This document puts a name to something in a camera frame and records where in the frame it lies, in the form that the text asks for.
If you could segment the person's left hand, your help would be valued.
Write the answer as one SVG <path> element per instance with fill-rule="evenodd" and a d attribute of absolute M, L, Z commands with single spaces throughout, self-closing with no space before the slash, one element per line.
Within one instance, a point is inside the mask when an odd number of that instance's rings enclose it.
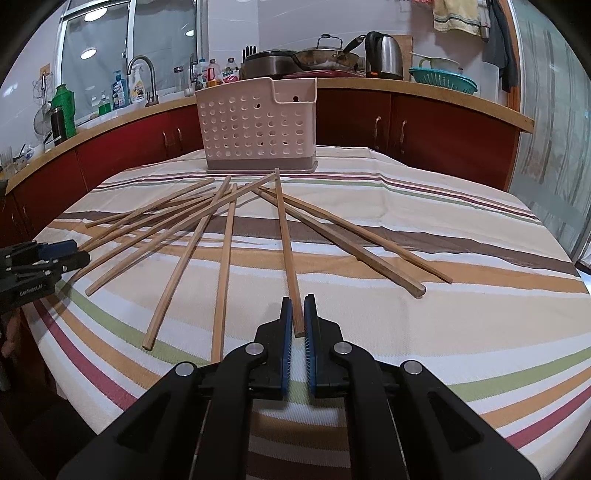
<path fill-rule="evenodd" d="M 21 309 L 1 315 L 1 354 L 9 358 L 21 347 Z"/>

